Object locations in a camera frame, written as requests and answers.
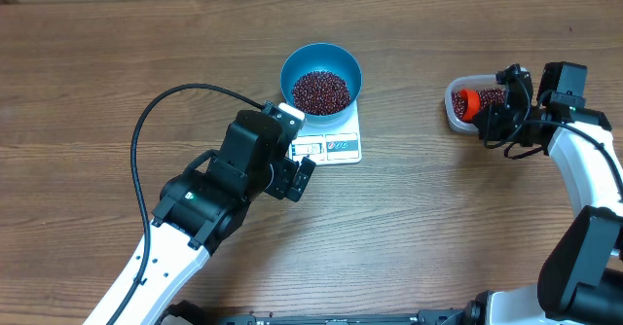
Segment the orange measuring scoop blue handle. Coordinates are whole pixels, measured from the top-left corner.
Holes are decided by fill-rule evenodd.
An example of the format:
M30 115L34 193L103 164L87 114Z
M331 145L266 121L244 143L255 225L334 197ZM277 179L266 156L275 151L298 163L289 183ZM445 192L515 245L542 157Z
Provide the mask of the orange measuring scoop blue handle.
M480 95L476 90L463 89L459 92L459 96L465 101L465 110L461 119L466 123L470 123L480 112Z

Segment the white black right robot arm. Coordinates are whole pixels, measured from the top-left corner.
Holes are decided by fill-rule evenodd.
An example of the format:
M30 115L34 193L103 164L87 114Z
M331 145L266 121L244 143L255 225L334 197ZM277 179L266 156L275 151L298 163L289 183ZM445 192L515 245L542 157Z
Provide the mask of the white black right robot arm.
M485 292L463 312L464 324L619 324L622 273L622 165L606 115L586 108L587 68L545 65L537 90L518 64L496 72L502 102L479 107L471 122L488 149L543 153L560 170L574 220L541 267L534 286Z

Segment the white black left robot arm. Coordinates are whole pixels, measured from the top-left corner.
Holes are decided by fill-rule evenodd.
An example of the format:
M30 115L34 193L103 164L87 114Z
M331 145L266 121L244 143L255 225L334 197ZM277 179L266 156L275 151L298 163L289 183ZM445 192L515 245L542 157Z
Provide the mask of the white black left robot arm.
M88 323L156 323L260 194L298 201L315 164L286 154L304 122L303 112L284 103L238 112L219 150L199 155L165 184L146 235Z

